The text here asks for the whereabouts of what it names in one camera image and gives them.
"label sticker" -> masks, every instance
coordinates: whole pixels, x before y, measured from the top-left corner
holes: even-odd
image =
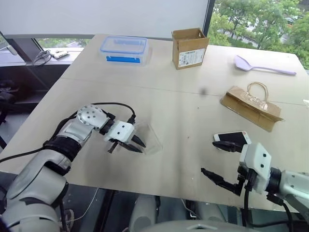
[[[179,53],[178,67],[184,67],[192,64],[197,64],[202,62],[205,49],[198,49],[193,51],[181,52]]]

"white phone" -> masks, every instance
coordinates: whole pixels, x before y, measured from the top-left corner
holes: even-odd
[[[234,142],[238,145],[241,145],[241,148],[244,144],[251,144],[251,139],[249,138],[248,133],[245,131],[220,133],[215,134],[213,137],[215,141]]]

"plastic food container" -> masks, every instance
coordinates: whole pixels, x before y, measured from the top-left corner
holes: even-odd
[[[100,52],[108,62],[125,62],[143,65],[148,54],[148,41],[141,37],[108,36]]]

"table surface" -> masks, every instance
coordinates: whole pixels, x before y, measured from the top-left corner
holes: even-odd
[[[309,99],[309,84],[295,55],[264,51],[267,58],[273,57],[274,66],[285,64],[286,69],[297,71],[296,76],[239,71],[228,62],[229,58],[235,54],[254,58],[263,51],[219,46],[208,47],[202,66],[177,71],[171,62],[172,42],[150,40],[153,52],[149,64],[138,67],[104,63],[98,52],[103,38],[95,36],[65,71],[1,158],[41,147],[59,121],[81,106],[115,101],[134,108],[137,120],[151,126],[162,149],[140,154],[118,148],[109,154],[111,144],[93,133],[66,175],[70,183],[242,207],[243,196],[214,185],[200,172],[205,167],[236,182],[240,154],[220,151],[211,142],[215,133],[241,130],[247,131],[253,142],[263,144],[272,155],[272,166],[309,172],[309,110],[302,102]],[[269,99],[282,109],[284,121],[276,123],[271,133],[219,102],[231,86],[245,88],[252,81],[265,83]],[[201,86],[207,87],[207,95],[199,94]],[[104,109],[120,120],[130,117],[124,107]],[[147,136],[142,139],[147,144]],[[0,170],[17,174],[30,158],[9,160],[0,164]],[[250,206],[282,210],[254,192]]]

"purple spatula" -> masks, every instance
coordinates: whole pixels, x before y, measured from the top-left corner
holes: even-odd
[[[248,63],[244,58],[240,56],[235,56],[235,64],[237,68],[242,69],[244,71],[250,71],[251,69],[267,69],[267,70],[272,70],[276,71],[279,73],[284,73],[288,75],[296,75],[296,72],[289,71],[289,70],[281,70],[281,69],[273,69],[273,68],[268,68],[268,67],[261,67],[261,66],[252,66],[251,64]]]

